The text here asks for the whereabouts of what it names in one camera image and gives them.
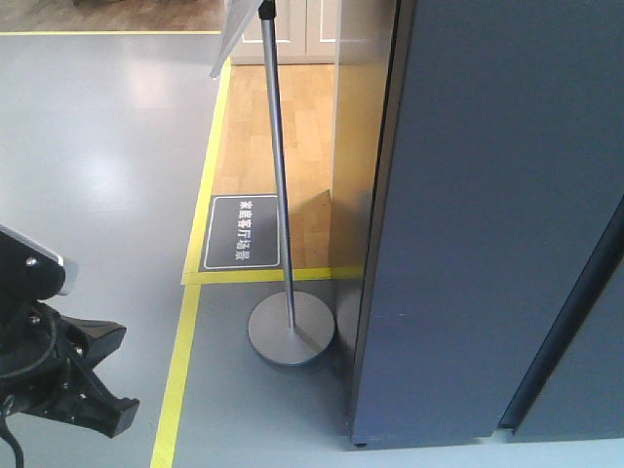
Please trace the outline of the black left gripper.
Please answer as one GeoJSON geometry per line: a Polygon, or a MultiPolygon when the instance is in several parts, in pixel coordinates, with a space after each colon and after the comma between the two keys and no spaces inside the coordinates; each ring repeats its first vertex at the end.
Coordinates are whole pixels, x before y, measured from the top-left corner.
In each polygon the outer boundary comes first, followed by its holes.
{"type": "Polygon", "coordinates": [[[115,352],[127,328],[61,315],[41,303],[1,299],[1,422],[26,413],[100,432],[128,430],[140,405],[118,398],[89,366],[115,352]]]}

